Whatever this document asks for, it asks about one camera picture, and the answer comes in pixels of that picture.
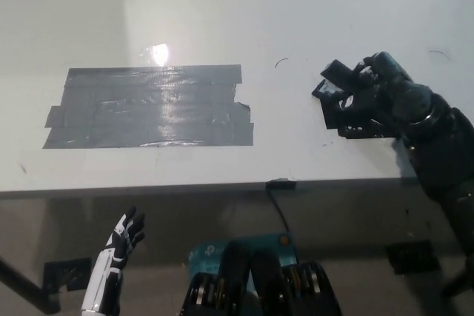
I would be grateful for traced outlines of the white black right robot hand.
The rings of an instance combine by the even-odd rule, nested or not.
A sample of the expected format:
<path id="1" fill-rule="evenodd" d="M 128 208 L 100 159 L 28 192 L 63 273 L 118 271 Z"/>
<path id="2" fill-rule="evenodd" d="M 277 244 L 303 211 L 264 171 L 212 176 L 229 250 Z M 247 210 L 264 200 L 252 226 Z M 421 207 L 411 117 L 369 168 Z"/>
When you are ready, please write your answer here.
<path id="1" fill-rule="evenodd" d="M 374 120 L 398 137 L 423 137 L 435 126 L 433 91 L 415 83 L 389 53 L 364 58 L 353 78 L 363 87 L 340 101 L 344 114 Z"/>

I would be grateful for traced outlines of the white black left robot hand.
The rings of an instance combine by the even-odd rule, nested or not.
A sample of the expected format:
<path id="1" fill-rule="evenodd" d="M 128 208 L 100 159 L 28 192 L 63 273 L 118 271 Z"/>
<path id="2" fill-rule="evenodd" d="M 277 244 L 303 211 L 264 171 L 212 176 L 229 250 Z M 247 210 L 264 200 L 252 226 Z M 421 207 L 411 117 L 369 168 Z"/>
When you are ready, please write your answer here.
<path id="1" fill-rule="evenodd" d="M 144 239 L 144 213 L 136 213 L 132 206 L 119 219 L 110 234 L 105 248 L 99 254 L 110 263 L 110 273 L 122 272 L 136 245 Z"/>

